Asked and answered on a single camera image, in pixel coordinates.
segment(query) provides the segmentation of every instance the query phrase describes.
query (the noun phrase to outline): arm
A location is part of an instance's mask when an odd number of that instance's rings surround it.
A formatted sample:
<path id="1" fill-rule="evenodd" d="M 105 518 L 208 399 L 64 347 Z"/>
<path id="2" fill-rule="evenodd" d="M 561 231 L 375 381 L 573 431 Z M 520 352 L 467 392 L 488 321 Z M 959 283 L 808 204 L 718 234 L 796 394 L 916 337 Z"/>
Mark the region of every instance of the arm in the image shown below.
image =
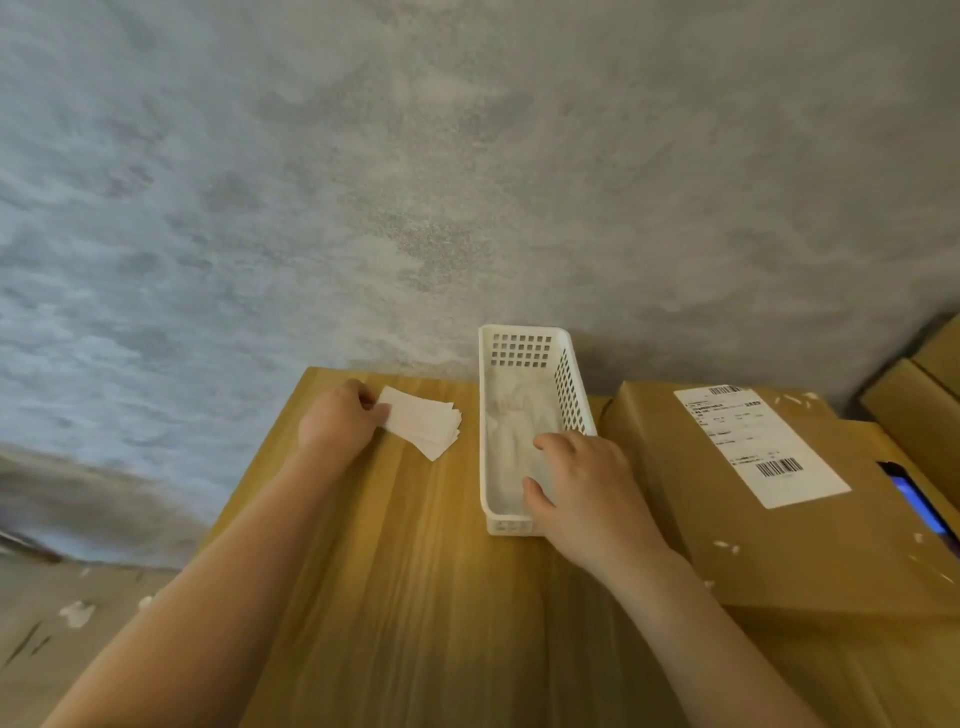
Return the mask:
<path id="1" fill-rule="evenodd" d="M 271 484 L 90 664 L 44 728 L 235 726 L 330 490 L 387 413 L 355 379 L 322 395 Z"/>
<path id="2" fill-rule="evenodd" d="M 555 502 L 523 482 L 534 521 L 592 573 L 650 645 L 696 728 L 823 728 L 693 568 L 663 540 L 614 443 L 579 432 L 540 435 Z"/>

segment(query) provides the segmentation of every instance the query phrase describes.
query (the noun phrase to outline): wooden table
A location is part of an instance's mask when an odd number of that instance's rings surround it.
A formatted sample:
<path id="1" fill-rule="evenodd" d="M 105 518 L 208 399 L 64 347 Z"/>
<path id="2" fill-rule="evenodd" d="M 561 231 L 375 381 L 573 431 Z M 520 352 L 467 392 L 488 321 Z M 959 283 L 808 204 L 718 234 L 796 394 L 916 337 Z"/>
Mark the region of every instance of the wooden table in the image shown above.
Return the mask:
<path id="1" fill-rule="evenodd" d="M 349 376 L 455 402 L 462 433 L 435 463 L 381 433 L 345 475 L 244 725 L 686 725 L 605 590 L 542 539 L 487 534 L 475 382 L 308 369 L 209 538 L 279 469 L 307 405 Z M 598 422 L 606 401 L 591 399 Z M 878 427 L 852 427 L 911 468 Z M 953 626 L 745 626 L 831 725 L 960 725 Z"/>

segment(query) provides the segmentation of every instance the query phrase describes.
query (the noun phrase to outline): hand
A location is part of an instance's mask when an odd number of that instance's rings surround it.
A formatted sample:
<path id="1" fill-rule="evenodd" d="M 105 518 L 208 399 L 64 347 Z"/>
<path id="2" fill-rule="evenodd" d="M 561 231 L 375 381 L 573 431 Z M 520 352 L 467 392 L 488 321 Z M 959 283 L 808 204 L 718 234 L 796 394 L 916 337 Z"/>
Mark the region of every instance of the hand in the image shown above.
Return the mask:
<path id="1" fill-rule="evenodd" d="M 322 445 L 352 460 L 365 448 L 376 429 L 387 422 L 389 404 L 376 404 L 366 384 L 348 379 L 328 389 L 310 405 L 300 420 L 300 447 Z"/>
<path id="2" fill-rule="evenodd" d="M 610 586 L 631 564 L 669 553 L 620 448 L 579 432 L 542 434 L 554 502 L 532 477 L 523 499 L 534 523 L 567 559 Z"/>

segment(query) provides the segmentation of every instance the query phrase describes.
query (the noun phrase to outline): barcode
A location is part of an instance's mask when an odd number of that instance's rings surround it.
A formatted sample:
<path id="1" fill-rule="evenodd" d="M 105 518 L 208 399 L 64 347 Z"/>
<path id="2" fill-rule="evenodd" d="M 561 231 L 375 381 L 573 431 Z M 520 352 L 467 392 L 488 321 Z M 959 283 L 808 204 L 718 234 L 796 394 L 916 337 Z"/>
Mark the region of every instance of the barcode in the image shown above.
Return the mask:
<path id="1" fill-rule="evenodd" d="M 784 457 L 781 460 L 757 463 L 756 468 L 763 473 L 764 477 L 774 477 L 775 475 L 796 473 L 797 471 L 803 470 L 804 466 L 798 463 L 796 458 Z"/>
<path id="2" fill-rule="evenodd" d="M 728 395 L 733 392 L 742 392 L 742 387 L 734 387 L 732 384 L 725 387 L 710 387 L 710 393 L 712 395 Z"/>

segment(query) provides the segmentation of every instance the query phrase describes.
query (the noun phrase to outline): gray wall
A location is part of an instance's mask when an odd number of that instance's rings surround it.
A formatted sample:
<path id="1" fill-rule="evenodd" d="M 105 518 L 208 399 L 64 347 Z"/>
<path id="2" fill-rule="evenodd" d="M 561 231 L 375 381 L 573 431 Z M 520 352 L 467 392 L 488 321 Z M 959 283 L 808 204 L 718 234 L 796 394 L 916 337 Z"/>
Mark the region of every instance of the gray wall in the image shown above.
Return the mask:
<path id="1" fill-rule="evenodd" d="M 0 0 L 0 441 L 212 517 L 306 364 L 834 400 L 958 303 L 955 0 Z"/>

